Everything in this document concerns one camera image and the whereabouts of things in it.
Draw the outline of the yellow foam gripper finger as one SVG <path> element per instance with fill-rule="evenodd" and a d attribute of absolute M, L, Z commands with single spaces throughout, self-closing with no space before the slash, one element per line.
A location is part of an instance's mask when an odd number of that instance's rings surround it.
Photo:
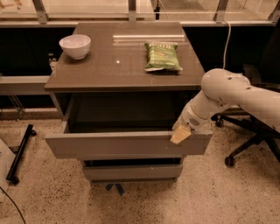
<path fill-rule="evenodd" d="M 170 141 L 174 144 L 180 144 L 192 134 L 188 126 L 179 125 L 172 133 Z"/>

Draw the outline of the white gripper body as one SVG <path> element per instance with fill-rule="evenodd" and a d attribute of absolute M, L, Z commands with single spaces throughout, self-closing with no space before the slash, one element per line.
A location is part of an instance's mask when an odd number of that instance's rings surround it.
<path fill-rule="evenodd" d="M 211 108 L 208 103 L 189 101 L 183 108 L 178 120 L 172 129 L 176 130 L 180 125 L 189 130 L 198 130 L 211 118 Z"/>

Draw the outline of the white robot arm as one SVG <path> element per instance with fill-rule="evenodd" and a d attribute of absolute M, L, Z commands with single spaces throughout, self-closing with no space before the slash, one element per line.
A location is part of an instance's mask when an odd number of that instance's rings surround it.
<path fill-rule="evenodd" d="M 200 129 L 210 118 L 239 106 L 241 109 L 280 132 L 280 94 L 254 87 L 249 79 L 239 73 L 215 68 L 206 72 L 201 80 L 201 90 L 183 108 L 174 123 L 171 141 L 179 144 L 187 139 L 191 130 Z"/>

